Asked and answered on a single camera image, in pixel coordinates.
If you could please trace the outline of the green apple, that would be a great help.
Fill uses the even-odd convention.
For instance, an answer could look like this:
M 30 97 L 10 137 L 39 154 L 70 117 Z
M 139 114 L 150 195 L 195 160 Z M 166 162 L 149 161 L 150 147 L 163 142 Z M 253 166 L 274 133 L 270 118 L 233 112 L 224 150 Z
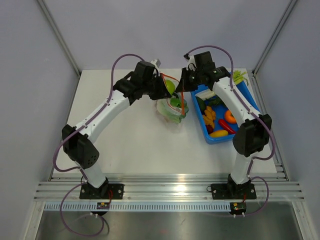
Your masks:
M 171 80 L 165 80 L 165 85 L 170 95 L 172 95 L 176 89 L 175 84 Z

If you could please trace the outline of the napa cabbage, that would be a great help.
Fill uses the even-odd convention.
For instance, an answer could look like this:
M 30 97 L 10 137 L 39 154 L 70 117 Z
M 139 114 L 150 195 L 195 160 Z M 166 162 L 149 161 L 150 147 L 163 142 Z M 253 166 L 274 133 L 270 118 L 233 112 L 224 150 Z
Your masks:
M 181 96 L 159 99 L 155 102 L 156 114 L 166 124 L 180 124 L 189 112 L 188 103 Z

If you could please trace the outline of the clear zip bag orange zipper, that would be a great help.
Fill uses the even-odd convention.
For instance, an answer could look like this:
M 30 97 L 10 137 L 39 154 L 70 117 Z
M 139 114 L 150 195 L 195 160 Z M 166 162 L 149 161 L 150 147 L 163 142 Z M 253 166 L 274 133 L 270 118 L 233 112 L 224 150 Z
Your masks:
M 183 93 L 176 92 L 179 80 L 162 72 L 160 76 L 170 97 L 155 101 L 155 116 L 169 131 L 177 133 L 181 131 L 182 121 L 189 112 L 188 103 Z

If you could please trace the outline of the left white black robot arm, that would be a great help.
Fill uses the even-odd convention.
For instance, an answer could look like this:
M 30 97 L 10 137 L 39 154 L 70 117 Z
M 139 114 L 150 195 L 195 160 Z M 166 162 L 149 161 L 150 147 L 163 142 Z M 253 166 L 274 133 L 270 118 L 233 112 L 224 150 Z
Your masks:
M 169 98 L 171 95 L 160 74 L 159 59 L 141 60 L 133 71 L 111 86 L 111 95 L 87 118 L 72 127 L 62 129 L 63 151 L 82 171 L 85 182 L 81 185 L 80 199 L 122 199 L 124 186 L 109 183 L 97 161 L 100 156 L 94 143 L 103 130 L 122 111 L 143 95 L 151 100 Z

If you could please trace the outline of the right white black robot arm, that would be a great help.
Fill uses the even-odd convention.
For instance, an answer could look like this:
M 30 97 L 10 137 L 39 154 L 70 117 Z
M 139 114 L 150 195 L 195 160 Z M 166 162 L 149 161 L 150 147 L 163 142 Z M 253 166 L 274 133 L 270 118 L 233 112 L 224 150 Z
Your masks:
M 258 154 L 269 143 L 272 119 L 256 110 L 236 87 L 234 70 L 216 67 L 209 51 L 184 55 L 187 67 L 181 70 L 176 88 L 179 93 L 193 92 L 205 85 L 230 110 L 238 126 L 232 139 L 236 150 L 234 167 L 225 183 L 213 183 L 210 192 L 214 200 L 253 200 L 256 198 L 253 177 L 250 176 L 254 160 L 263 160 Z

